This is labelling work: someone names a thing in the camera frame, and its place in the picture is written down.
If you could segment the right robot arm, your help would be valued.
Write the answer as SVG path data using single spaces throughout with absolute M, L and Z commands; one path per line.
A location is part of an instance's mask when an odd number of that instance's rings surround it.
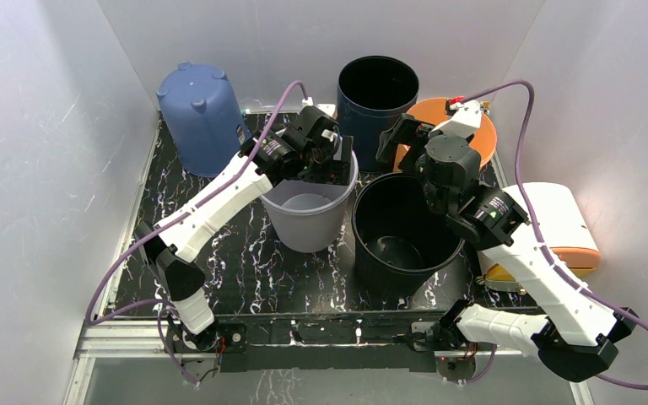
M 458 300 L 437 325 L 414 333 L 416 343 L 513 348 L 536 355 L 573 382 L 607 370 L 618 355 L 617 342 L 631 334 L 633 323 L 583 295 L 573 274 L 536 241 L 529 211 L 479 179 L 480 156 L 469 142 L 403 114 L 381 134 L 376 158 L 393 159 L 400 144 L 409 147 L 400 169 L 418 181 L 429 210 L 455 236 L 506 269 L 542 309 L 531 316 Z

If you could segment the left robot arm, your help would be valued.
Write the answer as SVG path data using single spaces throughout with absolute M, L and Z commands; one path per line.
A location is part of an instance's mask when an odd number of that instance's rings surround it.
M 172 215 L 138 226 L 136 246 L 170 297 L 170 307 L 198 351 L 218 341 L 215 317 L 194 261 L 205 244 L 242 208 L 284 181 L 350 189 L 355 180 L 353 139 L 341 135 L 333 104 L 303 102 L 279 131 L 269 125 L 247 139 L 227 166 Z

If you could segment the grey plastic bucket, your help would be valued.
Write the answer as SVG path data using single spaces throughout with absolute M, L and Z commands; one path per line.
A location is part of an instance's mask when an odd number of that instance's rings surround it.
M 359 175 L 353 153 L 351 182 L 348 186 L 288 180 L 296 152 L 280 139 L 268 138 L 254 162 L 263 164 L 273 189 L 261 197 L 278 238 L 290 249 L 312 253 L 331 245 L 343 224 L 346 203 Z

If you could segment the blue plastic bucket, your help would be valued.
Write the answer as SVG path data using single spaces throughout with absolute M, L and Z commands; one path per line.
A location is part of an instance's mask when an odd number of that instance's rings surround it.
M 250 138 L 232 84 L 213 66 L 181 62 L 156 91 L 183 168 L 219 174 Z

